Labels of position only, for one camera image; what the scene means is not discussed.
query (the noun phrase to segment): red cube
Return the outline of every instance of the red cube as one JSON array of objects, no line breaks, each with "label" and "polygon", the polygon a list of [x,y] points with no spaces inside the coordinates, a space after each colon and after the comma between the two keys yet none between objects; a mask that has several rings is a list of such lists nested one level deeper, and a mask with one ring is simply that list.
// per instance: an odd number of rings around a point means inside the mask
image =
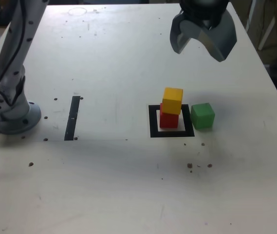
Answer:
[{"label": "red cube", "polygon": [[167,114],[162,112],[160,104],[160,128],[177,128],[179,115]]}]

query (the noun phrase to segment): green cube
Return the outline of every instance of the green cube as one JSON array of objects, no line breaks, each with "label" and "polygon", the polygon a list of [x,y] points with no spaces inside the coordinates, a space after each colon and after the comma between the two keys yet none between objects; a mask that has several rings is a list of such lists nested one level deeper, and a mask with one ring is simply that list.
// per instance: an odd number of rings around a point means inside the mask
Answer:
[{"label": "green cube", "polygon": [[197,130],[211,128],[214,117],[215,113],[210,103],[197,104],[191,107],[190,119]]}]

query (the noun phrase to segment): metal base plate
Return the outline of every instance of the metal base plate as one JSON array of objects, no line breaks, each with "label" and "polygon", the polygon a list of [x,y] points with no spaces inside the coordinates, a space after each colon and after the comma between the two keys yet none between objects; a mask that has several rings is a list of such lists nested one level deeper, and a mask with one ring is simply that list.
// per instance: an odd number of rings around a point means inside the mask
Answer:
[{"label": "metal base plate", "polygon": [[41,110],[40,107],[28,101],[30,109],[29,112],[20,119],[15,120],[4,120],[0,116],[0,133],[11,135],[11,134],[18,134],[28,131],[29,129],[36,126],[36,124],[41,119]]}]

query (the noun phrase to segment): yellow cube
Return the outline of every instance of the yellow cube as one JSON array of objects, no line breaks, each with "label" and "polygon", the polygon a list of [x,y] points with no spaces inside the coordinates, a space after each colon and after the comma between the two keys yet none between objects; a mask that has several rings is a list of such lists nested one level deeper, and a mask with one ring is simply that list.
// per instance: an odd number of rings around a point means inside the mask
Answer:
[{"label": "yellow cube", "polygon": [[166,88],[162,100],[162,112],[179,115],[182,109],[183,90]]}]

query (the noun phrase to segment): black tape strip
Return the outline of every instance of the black tape strip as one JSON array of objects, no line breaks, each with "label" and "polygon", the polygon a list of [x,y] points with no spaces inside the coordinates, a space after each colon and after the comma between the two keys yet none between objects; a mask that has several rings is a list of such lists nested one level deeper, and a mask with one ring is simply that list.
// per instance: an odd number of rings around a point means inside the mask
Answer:
[{"label": "black tape strip", "polygon": [[76,119],[78,118],[78,110],[80,104],[80,96],[73,96],[67,121],[67,128],[65,132],[65,140],[74,140],[74,131]]},{"label": "black tape strip", "polygon": [[182,113],[184,119],[185,131],[168,131],[159,132],[157,122],[157,110],[160,109],[160,105],[149,106],[149,124],[150,124],[150,137],[194,137],[194,131],[192,122],[190,119],[189,106],[186,104],[182,105]]}]

